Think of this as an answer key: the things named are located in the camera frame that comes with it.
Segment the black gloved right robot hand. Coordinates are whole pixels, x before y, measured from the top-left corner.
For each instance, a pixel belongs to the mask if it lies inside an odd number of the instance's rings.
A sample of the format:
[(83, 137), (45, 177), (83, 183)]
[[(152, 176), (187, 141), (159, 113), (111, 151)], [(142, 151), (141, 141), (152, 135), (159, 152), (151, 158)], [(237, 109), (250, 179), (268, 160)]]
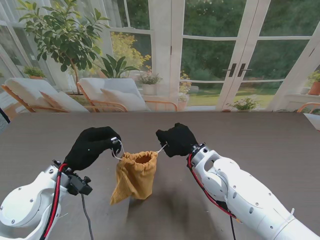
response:
[(174, 156), (187, 156), (193, 151), (193, 146), (198, 145), (194, 134), (182, 124), (175, 123), (174, 127), (168, 130), (157, 130), (159, 140), (164, 152), (170, 158)]

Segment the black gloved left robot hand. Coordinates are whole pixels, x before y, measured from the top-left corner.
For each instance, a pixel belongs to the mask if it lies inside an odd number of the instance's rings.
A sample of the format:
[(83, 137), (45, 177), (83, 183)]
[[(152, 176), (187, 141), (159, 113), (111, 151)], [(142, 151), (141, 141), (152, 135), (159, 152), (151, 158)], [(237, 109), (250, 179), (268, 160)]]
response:
[(105, 150), (111, 149), (113, 154), (121, 150), (121, 137), (111, 127), (90, 127), (83, 130), (64, 163), (72, 171), (82, 171), (92, 165)]

